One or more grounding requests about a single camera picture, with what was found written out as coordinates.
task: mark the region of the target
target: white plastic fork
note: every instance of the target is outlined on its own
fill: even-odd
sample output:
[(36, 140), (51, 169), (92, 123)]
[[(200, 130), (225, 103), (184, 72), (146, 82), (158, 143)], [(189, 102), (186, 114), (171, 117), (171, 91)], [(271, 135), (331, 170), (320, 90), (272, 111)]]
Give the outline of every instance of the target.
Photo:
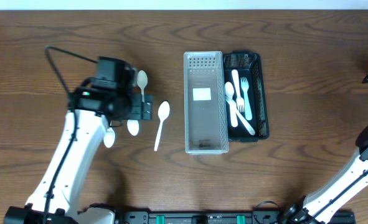
[[(228, 102), (228, 104), (232, 104), (232, 105), (235, 105), (235, 101), (227, 96), (225, 96), (225, 100)], [(235, 112), (236, 112), (236, 115), (238, 115), (239, 117), (239, 120), (242, 122), (242, 124), (245, 126), (246, 130), (249, 132), (249, 134), (251, 135), (255, 135), (256, 132), (254, 131), (253, 127), (246, 121), (246, 119), (243, 117), (242, 114), (240, 114), (239, 110), (235, 108)]]
[(235, 92), (236, 92), (236, 104), (237, 104), (238, 110), (239, 112), (244, 112), (245, 111), (245, 101), (240, 96), (238, 70), (233, 69), (231, 74), (232, 74), (232, 79), (234, 80), (234, 86), (235, 86)]
[[(227, 82), (225, 84), (225, 95), (226, 97), (232, 99), (233, 95), (235, 93), (235, 90), (234, 90), (234, 87), (232, 86), (232, 83), (230, 82)], [(231, 104), (228, 102), (228, 105), (229, 105), (229, 113), (230, 113), (230, 117), (231, 117), (231, 126), (233, 128), (236, 128), (238, 126), (238, 118), (236, 117), (236, 113), (235, 113), (235, 110), (236, 110), (236, 104)]]
[(247, 78), (240, 78), (240, 86), (243, 90), (243, 96), (245, 97), (245, 118), (250, 121), (253, 118), (252, 108), (250, 107), (250, 102), (248, 101), (248, 81)]

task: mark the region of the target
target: label on basket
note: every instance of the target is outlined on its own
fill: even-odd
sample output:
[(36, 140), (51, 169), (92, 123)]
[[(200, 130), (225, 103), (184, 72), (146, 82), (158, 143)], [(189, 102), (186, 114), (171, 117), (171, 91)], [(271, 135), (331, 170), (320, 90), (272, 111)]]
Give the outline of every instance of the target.
[(210, 144), (210, 139), (203, 139), (203, 140), (199, 140), (199, 148), (205, 148), (208, 147), (210, 148), (211, 144)]
[(211, 100), (211, 89), (210, 88), (195, 88), (194, 101), (198, 100)]

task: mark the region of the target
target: black cutlery tray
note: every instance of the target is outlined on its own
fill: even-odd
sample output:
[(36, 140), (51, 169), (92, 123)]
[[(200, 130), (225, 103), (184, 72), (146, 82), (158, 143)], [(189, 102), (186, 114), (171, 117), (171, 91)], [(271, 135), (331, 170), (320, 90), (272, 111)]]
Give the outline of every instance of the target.
[[(268, 126), (267, 104), (265, 102), (260, 56), (247, 50), (234, 50), (230, 54), (223, 54), (222, 57), (224, 64), (224, 83), (231, 82), (234, 86), (231, 74), (233, 69), (236, 69), (239, 73), (239, 82), (241, 77), (246, 77), (248, 80), (249, 89), (247, 94), (253, 114), (253, 118), (248, 122), (255, 130), (255, 135), (250, 135), (239, 118), (238, 126), (233, 128), (230, 123), (229, 105), (225, 102), (229, 140), (257, 142), (259, 139), (267, 139), (270, 135), (270, 129)], [(242, 88), (240, 88), (240, 94), (242, 97), (244, 96)]]

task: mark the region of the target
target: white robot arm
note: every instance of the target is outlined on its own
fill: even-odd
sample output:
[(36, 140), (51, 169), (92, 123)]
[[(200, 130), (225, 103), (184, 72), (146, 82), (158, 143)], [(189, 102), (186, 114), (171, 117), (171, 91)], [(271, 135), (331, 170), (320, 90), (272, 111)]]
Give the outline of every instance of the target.
[(356, 145), (350, 161), (323, 187), (289, 208), (281, 222), (329, 223), (339, 208), (368, 186), (368, 127)]
[[(78, 220), (78, 200), (82, 186), (95, 152), (109, 125), (104, 115), (97, 116), (93, 111), (76, 110), (75, 114), (78, 121), (76, 140), (73, 142), (55, 182), (49, 213), (56, 213), (57, 209), (61, 209), (65, 211), (65, 216)], [(33, 210), (44, 211), (45, 196), (49, 184), (70, 142), (73, 129), (73, 113), (68, 112), (55, 154), (39, 186), (26, 202), (26, 205), (31, 204)]]

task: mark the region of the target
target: plastic fork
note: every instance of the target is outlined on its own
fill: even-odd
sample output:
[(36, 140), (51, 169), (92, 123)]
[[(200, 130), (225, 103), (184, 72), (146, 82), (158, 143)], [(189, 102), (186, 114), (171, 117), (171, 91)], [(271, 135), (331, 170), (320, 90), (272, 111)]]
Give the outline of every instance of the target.
[(247, 94), (248, 81), (247, 81), (247, 78), (245, 78), (245, 77), (240, 78), (240, 86), (242, 87), (243, 95), (245, 97), (245, 118), (246, 118), (246, 120), (250, 121), (253, 118), (253, 114), (252, 114), (252, 108), (250, 107), (250, 102), (248, 101), (248, 94)]
[[(234, 106), (236, 105), (235, 101), (233, 99), (229, 98), (228, 96), (225, 96), (225, 100), (228, 102), (229, 105), (234, 105)], [(239, 120), (245, 126), (248, 133), (251, 134), (251, 135), (255, 135), (256, 132), (254, 131), (253, 127), (246, 121), (246, 119), (243, 117), (243, 115), (234, 106), (233, 106), (233, 108), (235, 109), (236, 115), (238, 115)]]
[(238, 70), (233, 69), (231, 74), (232, 74), (232, 79), (234, 80), (234, 86), (235, 86), (235, 92), (236, 92), (236, 104), (238, 106), (238, 110), (239, 110), (239, 112), (244, 112), (245, 111), (245, 101), (240, 96)]

